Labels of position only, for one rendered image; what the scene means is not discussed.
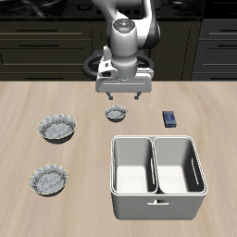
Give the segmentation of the large fluted grey bowl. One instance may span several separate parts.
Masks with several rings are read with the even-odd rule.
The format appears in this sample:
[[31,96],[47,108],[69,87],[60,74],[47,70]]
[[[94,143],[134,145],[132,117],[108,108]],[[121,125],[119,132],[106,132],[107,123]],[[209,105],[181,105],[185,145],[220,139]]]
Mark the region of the large fluted grey bowl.
[[54,114],[44,118],[38,125],[38,132],[49,143],[68,141],[77,129],[76,120],[66,114]]

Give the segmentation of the dark kitchen cupboards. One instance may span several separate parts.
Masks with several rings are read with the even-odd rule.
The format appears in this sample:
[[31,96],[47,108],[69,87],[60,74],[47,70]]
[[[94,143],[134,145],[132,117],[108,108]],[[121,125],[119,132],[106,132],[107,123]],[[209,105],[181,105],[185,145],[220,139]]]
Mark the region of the dark kitchen cupboards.
[[83,81],[113,18],[160,29],[156,81],[237,81],[237,0],[0,0],[0,81]]

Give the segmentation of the small fluted grey bowl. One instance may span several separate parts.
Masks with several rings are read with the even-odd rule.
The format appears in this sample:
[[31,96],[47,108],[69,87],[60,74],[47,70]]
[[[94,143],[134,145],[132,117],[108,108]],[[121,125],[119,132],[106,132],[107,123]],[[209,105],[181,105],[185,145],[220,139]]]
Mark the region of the small fluted grey bowl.
[[124,106],[118,105],[109,106],[105,110],[106,117],[114,122],[123,120],[126,117],[127,113],[128,111]]

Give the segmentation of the white two-bin basket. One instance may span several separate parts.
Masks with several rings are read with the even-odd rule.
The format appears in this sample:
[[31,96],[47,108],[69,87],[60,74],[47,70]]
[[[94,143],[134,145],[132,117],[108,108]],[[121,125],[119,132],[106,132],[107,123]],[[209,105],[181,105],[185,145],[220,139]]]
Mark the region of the white two-bin basket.
[[194,141],[121,135],[111,141],[110,192],[118,219],[192,219],[207,185]]

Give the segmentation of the medium fluted grey bowl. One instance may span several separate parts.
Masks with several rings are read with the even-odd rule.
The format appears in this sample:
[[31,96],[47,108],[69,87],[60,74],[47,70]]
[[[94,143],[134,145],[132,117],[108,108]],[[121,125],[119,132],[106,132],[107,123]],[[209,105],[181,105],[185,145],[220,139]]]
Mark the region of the medium fluted grey bowl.
[[42,196],[60,193],[68,182],[68,172],[57,164],[47,164],[37,168],[31,175],[31,189]]

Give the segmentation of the small dark blue box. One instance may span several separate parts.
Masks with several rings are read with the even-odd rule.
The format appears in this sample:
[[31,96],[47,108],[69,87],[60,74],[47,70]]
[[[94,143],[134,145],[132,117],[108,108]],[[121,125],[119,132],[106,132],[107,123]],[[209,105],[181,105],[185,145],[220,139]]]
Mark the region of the small dark blue box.
[[164,111],[163,120],[166,128],[175,128],[177,126],[173,111]]

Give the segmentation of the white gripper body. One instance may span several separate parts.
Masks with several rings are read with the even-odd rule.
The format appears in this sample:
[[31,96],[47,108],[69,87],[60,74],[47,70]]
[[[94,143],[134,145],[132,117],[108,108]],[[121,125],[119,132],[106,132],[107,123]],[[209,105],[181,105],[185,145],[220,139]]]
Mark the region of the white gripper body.
[[100,77],[95,90],[99,93],[147,93],[152,91],[154,71],[150,68],[137,68],[136,75],[127,80]]

